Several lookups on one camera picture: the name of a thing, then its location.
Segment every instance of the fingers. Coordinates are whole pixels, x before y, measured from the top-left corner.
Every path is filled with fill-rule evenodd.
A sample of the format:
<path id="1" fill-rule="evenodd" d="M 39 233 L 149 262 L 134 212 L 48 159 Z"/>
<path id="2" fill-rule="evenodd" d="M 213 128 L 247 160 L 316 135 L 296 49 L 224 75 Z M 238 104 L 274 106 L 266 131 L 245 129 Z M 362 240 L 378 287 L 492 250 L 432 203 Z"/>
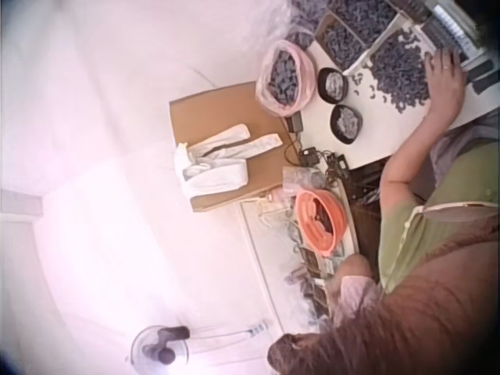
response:
<path id="1" fill-rule="evenodd" d="M 432 59 L 432 63 L 434 64 L 434 72 L 440 73 L 443 70 L 443 62 L 441 58 L 441 50 L 437 49 L 434 53 L 434 57 Z"/>
<path id="2" fill-rule="evenodd" d="M 427 80 L 432 77 L 434 73 L 434 68 L 432 66 L 432 55 L 429 52 L 425 54 L 425 73 L 427 75 Z"/>
<path id="3" fill-rule="evenodd" d="M 454 73 L 455 67 L 452 63 L 452 55 L 448 49 L 443 49 L 441 51 L 441 64 L 443 66 L 443 73 Z"/>
<path id="4" fill-rule="evenodd" d="M 465 82 L 466 75 L 463 72 L 462 67 L 460 66 L 460 54 L 458 49 L 453 50 L 453 63 L 454 63 L 453 67 L 454 77 L 460 77 Z"/>

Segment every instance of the woman's hand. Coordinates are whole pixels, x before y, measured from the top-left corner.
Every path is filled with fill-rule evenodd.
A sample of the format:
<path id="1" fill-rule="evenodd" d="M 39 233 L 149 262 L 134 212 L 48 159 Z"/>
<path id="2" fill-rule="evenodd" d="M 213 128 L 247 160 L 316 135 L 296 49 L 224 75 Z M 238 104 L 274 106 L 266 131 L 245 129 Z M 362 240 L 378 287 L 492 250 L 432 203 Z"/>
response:
<path id="1" fill-rule="evenodd" d="M 434 56 L 427 53 L 425 69 L 430 92 L 429 115 L 448 129 L 460 114 L 465 96 L 466 75 L 460 67 L 459 54 L 439 49 Z"/>

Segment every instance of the electric fan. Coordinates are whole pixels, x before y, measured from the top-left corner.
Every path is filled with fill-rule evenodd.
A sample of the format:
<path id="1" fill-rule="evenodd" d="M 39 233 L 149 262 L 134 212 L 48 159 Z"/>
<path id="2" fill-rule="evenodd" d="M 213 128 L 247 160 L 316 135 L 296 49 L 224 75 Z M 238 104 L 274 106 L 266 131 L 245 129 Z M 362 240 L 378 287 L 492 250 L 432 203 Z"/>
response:
<path id="1" fill-rule="evenodd" d="M 189 337 L 187 327 L 148 327 L 134 339 L 130 363 L 139 375 L 167 375 L 170 367 L 188 363 Z"/>
<path id="2" fill-rule="evenodd" d="M 134 339 L 130 349 L 130 363 L 139 375 L 167 375 L 169 370 L 174 370 L 174 368 L 188 364 L 189 349 L 186 340 L 189 338 L 198 341 L 211 341 L 215 338 L 243 336 L 243 338 L 236 341 L 233 340 L 217 347 L 208 348 L 205 351 L 192 353 L 196 355 L 240 344 L 265 330 L 267 330 L 267 323 L 261 321 L 246 330 L 211 336 L 191 337 L 189 329 L 184 326 L 150 326 L 142 330 Z"/>

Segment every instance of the green shirt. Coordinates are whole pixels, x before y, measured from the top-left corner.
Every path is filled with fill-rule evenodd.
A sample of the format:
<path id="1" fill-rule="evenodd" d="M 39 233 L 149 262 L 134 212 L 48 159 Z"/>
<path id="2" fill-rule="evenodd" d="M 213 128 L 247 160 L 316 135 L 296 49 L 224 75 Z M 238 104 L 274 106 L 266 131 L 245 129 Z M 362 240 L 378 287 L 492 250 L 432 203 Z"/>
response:
<path id="1" fill-rule="evenodd" d="M 497 142 L 458 157 L 426 205 L 455 202 L 498 204 Z M 401 202 L 382 218 L 378 262 L 380 281 L 386 292 L 392 292 L 427 252 L 449 239 L 461 226 L 416 215 L 400 250 L 405 223 L 417 206 L 414 200 Z"/>

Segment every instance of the woman's arm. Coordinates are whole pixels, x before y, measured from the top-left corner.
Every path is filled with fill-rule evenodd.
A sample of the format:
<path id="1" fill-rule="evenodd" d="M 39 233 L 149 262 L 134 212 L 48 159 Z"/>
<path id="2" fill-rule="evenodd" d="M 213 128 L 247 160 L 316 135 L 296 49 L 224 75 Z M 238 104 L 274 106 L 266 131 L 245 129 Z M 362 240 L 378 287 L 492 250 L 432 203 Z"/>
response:
<path id="1" fill-rule="evenodd" d="M 389 159 L 380 181 L 380 208 L 388 212 L 399 202 L 412 200 L 409 182 L 418 173 L 434 143 L 459 115 L 465 94 L 465 74 L 457 53 L 437 50 L 426 55 L 430 108 L 422 123 Z"/>

